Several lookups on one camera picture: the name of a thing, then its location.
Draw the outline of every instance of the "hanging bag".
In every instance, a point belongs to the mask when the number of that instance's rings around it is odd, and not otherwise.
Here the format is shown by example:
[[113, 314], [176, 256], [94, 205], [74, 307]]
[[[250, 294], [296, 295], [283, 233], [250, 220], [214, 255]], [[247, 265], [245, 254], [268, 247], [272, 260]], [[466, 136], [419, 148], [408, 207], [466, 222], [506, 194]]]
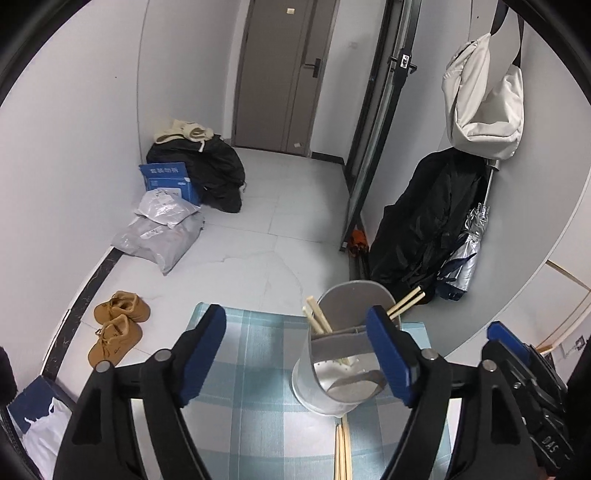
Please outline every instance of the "hanging bag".
[[447, 136], [452, 146], [491, 160], [511, 158], [523, 132], [521, 42], [502, 80], [486, 95], [491, 53], [489, 41], [503, 24], [508, 7], [499, 1], [491, 32], [463, 45], [447, 65], [441, 88], [445, 95]]

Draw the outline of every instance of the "door lock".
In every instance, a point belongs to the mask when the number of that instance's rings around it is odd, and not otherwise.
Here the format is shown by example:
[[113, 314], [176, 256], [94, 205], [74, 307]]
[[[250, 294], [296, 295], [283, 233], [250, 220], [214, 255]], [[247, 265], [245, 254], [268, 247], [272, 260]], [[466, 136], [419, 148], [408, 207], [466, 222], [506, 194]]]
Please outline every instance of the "door lock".
[[[396, 57], [390, 57], [390, 61], [398, 63], [398, 59]], [[400, 62], [400, 67], [403, 69], [408, 68], [408, 72], [413, 74], [417, 71], [417, 66], [414, 63], [410, 63], [410, 57], [408, 55], [402, 55], [402, 62]]]
[[304, 63], [304, 67], [308, 69], [314, 69], [312, 72], [312, 78], [318, 78], [318, 74], [320, 73], [320, 66], [322, 65], [322, 59], [316, 59], [314, 63]]

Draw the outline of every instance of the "black bag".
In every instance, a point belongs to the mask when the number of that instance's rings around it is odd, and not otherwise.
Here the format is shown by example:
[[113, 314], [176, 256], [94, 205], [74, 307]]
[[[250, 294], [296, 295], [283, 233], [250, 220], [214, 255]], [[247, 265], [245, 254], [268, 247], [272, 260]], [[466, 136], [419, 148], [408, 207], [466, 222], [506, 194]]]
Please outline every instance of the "black bag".
[[422, 159], [396, 204], [384, 208], [369, 251], [371, 279], [397, 300], [420, 285], [421, 303], [429, 302], [437, 272], [485, 191], [484, 158], [449, 148]]
[[191, 142], [180, 138], [154, 144], [146, 160], [148, 163], [184, 162], [187, 174], [195, 185], [203, 203], [229, 213], [242, 207], [240, 187], [244, 185], [244, 166], [236, 151], [219, 135], [205, 142]]

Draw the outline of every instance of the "white plastic bag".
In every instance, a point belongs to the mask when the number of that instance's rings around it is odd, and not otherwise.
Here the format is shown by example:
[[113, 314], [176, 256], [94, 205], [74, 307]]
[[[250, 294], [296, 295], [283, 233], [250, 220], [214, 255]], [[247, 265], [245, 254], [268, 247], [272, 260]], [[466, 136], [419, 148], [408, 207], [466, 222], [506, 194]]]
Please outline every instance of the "white plastic bag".
[[22, 437], [22, 445], [45, 480], [53, 478], [57, 453], [72, 416], [68, 407], [56, 398], [51, 401], [48, 413], [36, 421], [26, 419], [31, 427]]
[[168, 225], [170, 228], [197, 211], [199, 211], [198, 206], [164, 189], [147, 191], [138, 207], [141, 215], [161, 225]]

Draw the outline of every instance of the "door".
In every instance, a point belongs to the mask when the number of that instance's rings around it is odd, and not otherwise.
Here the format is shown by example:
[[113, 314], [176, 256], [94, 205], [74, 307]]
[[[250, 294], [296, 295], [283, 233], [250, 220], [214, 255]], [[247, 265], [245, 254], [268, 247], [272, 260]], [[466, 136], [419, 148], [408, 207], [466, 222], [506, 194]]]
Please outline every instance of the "door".
[[369, 187], [374, 179], [379, 159], [384, 150], [384, 144], [392, 125], [402, 87], [406, 83], [409, 72], [415, 68], [411, 65], [411, 58], [420, 9], [421, 0], [403, 0], [402, 2], [393, 50], [395, 56], [384, 59], [388, 66], [387, 75], [385, 76], [383, 88], [376, 89], [379, 92], [376, 114], [371, 121], [367, 119], [365, 122], [369, 129], [369, 135], [351, 185], [341, 250], [347, 248], [349, 238], [359, 221], [361, 209], [367, 198]]
[[234, 144], [306, 155], [336, 0], [253, 0]]

